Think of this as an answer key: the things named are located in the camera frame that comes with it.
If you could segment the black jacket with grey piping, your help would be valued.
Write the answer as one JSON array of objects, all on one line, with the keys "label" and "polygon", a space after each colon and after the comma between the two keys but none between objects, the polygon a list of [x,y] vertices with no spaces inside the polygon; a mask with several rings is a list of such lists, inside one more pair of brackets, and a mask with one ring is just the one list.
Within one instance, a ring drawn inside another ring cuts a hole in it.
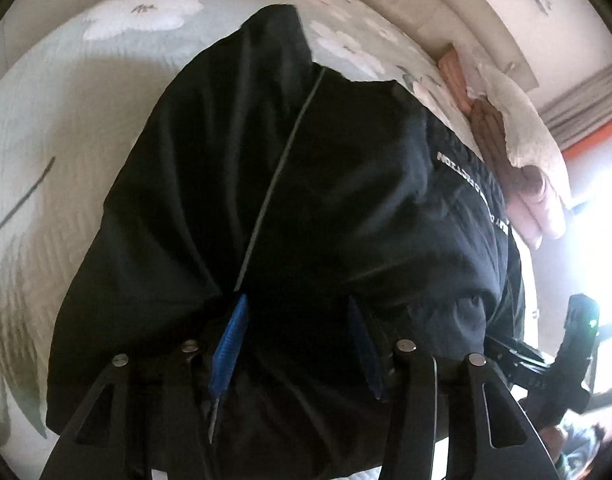
[{"label": "black jacket with grey piping", "polygon": [[161,330],[197,343],[206,390],[239,301],[214,440],[225,479],[379,465],[397,340],[461,360],[524,324],[494,175],[398,82],[313,62],[284,4],[201,52],[157,102],[59,310],[48,427]]}]

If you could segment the folded pink brown blanket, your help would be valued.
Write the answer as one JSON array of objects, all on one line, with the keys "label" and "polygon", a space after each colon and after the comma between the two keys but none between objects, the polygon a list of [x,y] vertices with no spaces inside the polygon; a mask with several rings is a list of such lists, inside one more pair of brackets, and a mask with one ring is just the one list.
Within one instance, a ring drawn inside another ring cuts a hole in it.
[{"label": "folded pink brown blanket", "polygon": [[440,58],[438,68],[458,110],[470,122],[484,163],[501,184],[511,226],[532,249],[546,238],[558,240],[566,233],[568,209],[541,169],[517,168],[508,161],[502,115],[486,98],[468,96],[462,61],[494,64],[486,55],[455,44]]}]

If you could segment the white floral pillow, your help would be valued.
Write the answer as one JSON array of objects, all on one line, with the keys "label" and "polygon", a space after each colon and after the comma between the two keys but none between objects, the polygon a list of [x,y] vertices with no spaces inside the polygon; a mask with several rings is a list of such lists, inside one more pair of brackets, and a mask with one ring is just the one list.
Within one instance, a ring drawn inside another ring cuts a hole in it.
[{"label": "white floral pillow", "polygon": [[529,96],[509,76],[489,63],[462,61],[467,94],[486,98],[502,115],[508,161],[514,167],[543,171],[564,207],[572,206],[568,171],[562,152]]}]

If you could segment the grey and orange curtain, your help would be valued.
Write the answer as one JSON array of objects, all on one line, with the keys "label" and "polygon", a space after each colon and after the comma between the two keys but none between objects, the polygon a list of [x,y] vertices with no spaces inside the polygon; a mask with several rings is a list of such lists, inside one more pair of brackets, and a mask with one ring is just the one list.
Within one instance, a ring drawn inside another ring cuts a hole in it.
[{"label": "grey and orange curtain", "polygon": [[612,122],[612,65],[548,104],[539,115],[565,151]]}]

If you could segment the floral quilted bedspread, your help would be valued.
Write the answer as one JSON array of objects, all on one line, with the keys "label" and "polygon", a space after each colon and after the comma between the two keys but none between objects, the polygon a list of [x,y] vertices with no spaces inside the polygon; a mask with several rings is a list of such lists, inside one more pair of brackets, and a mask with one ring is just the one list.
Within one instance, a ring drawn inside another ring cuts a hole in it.
[{"label": "floral quilted bedspread", "polygon": [[[56,443],[46,425],[53,327],[104,197],[172,78],[231,34],[210,41],[203,9],[103,0],[0,80],[0,454],[18,478],[38,478]],[[445,84],[400,82],[470,141]]]}]

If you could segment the beige padded headboard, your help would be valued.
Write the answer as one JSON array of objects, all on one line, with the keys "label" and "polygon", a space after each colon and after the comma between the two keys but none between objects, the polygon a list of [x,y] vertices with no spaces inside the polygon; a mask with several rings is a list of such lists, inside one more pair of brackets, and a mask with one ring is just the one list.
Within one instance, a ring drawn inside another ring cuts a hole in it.
[{"label": "beige padded headboard", "polygon": [[439,64],[455,47],[496,66],[522,90],[537,79],[486,0],[199,0],[210,41],[271,4],[295,6],[315,62],[354,80],[417,79],[443,85]]}]

